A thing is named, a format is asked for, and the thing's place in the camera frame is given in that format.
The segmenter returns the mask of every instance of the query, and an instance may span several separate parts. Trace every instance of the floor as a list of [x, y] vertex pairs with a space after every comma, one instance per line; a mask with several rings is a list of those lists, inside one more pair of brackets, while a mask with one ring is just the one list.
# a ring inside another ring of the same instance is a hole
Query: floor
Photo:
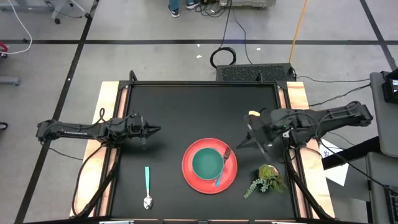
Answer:
[[[41, 0], [30, 0], [41, 4]], [[0, 86], [0, 120], [9, 128], [0, 133], [0, 216], [13, 223], [29, 183], [41, 145], [35, 138], [36, 124], [58, 118], [90, 123], [101, 82], [127, 80], [134, 70], [139, 80], [215, 80], [209, 63], [223, 36], [227, 13], [219, 18], [181, 8], [174, 19], [167, 1], [78, 1], [93, 20], [60, 16], [56, 25], [50, 11], [21, 11], [20, 19], [33, 36], [28, 52], [0, 59], [0, 75], [18, 76], [22, 84]], [[288, 62], [290, 43], [304, 0], [278, 0], [275, 7], [258, 10], [236, 8], [236, 18], [245, 28], [248, 55], [253, 63]], [[298, 76], [317, 80], [359, 80], [371, 72], [391, 71], [398, 57], [398, 2], [394, 0], [312, 0], [303, 17], [292, 65]], [[82, 16], [74, 8], [63, 13]], [[242, 40], [243, 31], [230, 15], [226, 39]], [[27, 47], [27, 34], [12, 12], [0, 11], [0, 40], [14, 52]], [[247, 64], [244, 45], [235, 49], [237, 64]], [[228, 64], [229, 54], [219, 53], [216, 64]], [[310, 104], [341, 95], [362, 83], [304, 82]], [[370, 88], [316, 106], [320, 110], [358, 100], [374, 113]], [[376, 122], [367, 128], [335, 131], [357, 144], [377, 135]], [[349, 144], [338, 136], [325, 138], [340, 147]], [[59, 139], [51, 147], [83, 157], [85, 141]], [[50, 151], [25, 222], [67, 218], [80, 161]], [[334, 197], [336, 216], [366, 222], [366, 207], [360, 200]]]

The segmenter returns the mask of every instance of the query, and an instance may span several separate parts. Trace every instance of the black floor stripe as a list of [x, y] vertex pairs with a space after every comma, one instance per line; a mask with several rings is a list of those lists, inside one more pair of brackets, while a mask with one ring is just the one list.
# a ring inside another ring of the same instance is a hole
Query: black floor stripe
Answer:
[[[93, 17], [93, 13], [92, 12], [96, 8], [97, 3], [98, 3], [97, 1], [93, 2], [93, 7], [91, 8], [91, 11], [90, 11], [90, 14], [91, 14], [92, 17]], [[66, 100], [66, 97], [67, 97], [67, 94], [68, 94], [68, 90], [69, 90], [69, 87], [70, 87], [70, 83], [72, 82], [73, 75], [75, 74], [76, 66], [77, 66], [77, 64], [79, 62], [81, 51], [83, 50], [84, 41], [87, 38], [88, 31], [90, 29], [92, 21], [93, 21], [92, 19], [87, 19], [85, 28], [83, 29], [83, 33], [82, 33], [81, 38], [79, 40], [79, 44], [78, 44], [78, 47], [76, 49], [75, 56], [74, 56], [74, 58], [72, 60], [72, 64], [70, 65], [70, 69], [69, 69], [68, 75], [67, 75], [67, 77], [65, 79], [65, 83], [63, 85], [63, 88], [62, 88], [62, 91], [61, 91], [61, 94], [60, 94], [60, 98], [58, 99], [58, 103], [57, 103], [57, 106], [55, 108], [55, 111], [54, 111], [52, 119], [58, 120], [60, 115], [61, 115], [61, 110], [62, 110], [63, 105], [65, 103], [65, 100]], [[37, 159], [37, 162], [36, 162], [36, 165], [34, 167], [32, 176], [30, 178], [30, 181], [28, 183], [27, 189], [25, 191], [24, 198], [22, 199], [21, 206], [19, 207], [18, 214], [17, 214], [17, 217], [15, 219], [15, 223], [19, 224], [19, 223], [23, 223], [24, 222], [26, 213], [27, 213], [27, 211], [29, 209], [30, 201], [32, 200], [33, 193], [34, 193], [34, 191], [36, 189], [37, 181], [39, 180], [40, 173], [42, 171], [42, 168], [43, 168], [43, 165], [44, 165], [44, 162], [45, 162], [45, 158], [46, 158], [47, 153], [49, 151], [50, 144], [51, 144], [51, 142], [47, 141], [42, 146], [42, 148], [40, 150], [39, 158]]]
[[371, 13], [371, 10], [370, 10], [368, 4], [366, 3], [365, 0], [359, 0], [359, 1], [361, 2], [361, 5], [362, 5], [362, 7], [363, 7], [363, 9], [365, 11], [366, 16], [368, 17], [368, 20], [369, 20], [369, 22], [370, 22], [370, 24], [372, 26], [374, 34], [377, 37], [377, 40], [381, 42], [381, 49], [383, 50], [384, 56], [386, 56], [386, 59], [388, 61], [388, 64], [391, 67], [391, 70], [395, 70], [397, 68], [395, 60], [392, 57], [391, 52], [388, 49], [387, 44], [385, 43], [383, 36], [381, 35], [381, 32], [380, 32], [380, 30], [379, 30], [379, 28], [378, 28], [378, 26], [376, 24], [376, 21], [373, 18], [373, 15]]
[[[28, 44], [23, 40], [2, 40], [5, 44]], [[84, 40], [84, 44], [150, 45], [150, 44], [220, 44], [221, 39], [181, 40]], [[33, 44], [79, 44], [81, 40], [33, 40]], [[225, 44], [244, 44], [244, 40], [225, 40]], [[293, 40], [246, 40], [247, 44], [290, 45]], [[398, 40], [297, 40], [297, 45], [398, 45]]]

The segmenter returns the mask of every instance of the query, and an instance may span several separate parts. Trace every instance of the green spoon handle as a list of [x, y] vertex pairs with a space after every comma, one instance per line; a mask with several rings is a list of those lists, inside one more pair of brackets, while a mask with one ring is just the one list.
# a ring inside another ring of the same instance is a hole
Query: green spoon handle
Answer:
[[149, 194], [149, 179], [150, 179], [149, 167], [145, 167], [145, 183], [147, 186], [147, 194]]

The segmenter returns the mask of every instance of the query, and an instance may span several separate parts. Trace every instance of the jeans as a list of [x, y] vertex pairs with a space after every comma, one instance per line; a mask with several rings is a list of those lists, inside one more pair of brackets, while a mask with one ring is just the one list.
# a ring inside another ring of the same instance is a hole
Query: jeans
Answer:
[[[193, 3], [193, 0], [186, 0], [187, 4]], [[178, 0], [169, 0], [169, 7], [171, 10], [178, 9]]]

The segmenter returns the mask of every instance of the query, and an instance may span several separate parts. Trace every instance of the fork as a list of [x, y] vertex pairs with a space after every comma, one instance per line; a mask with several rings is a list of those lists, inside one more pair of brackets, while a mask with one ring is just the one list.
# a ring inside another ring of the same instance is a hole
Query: fork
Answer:
[[[229, 158], [229, 155], [231, 154], [231, 149], [229, 148], [229, 147], [227, 147], [226, 149], [225, 149], [225, 152], [224, 152], [224, 165], [225, 165], [225, 161]], [[223, 171], [224, 171], [224, 167], [223, 167], [223, 170], [221, 171], [221, 173], [220, 173], [220, 175], [218, 176], [218, 179], [217, 179], [217, 181], [216, 181], [216, 187], [219, 187], [220, 186], [220, 182], [221, 182], [221, 175], [223, 174]]]

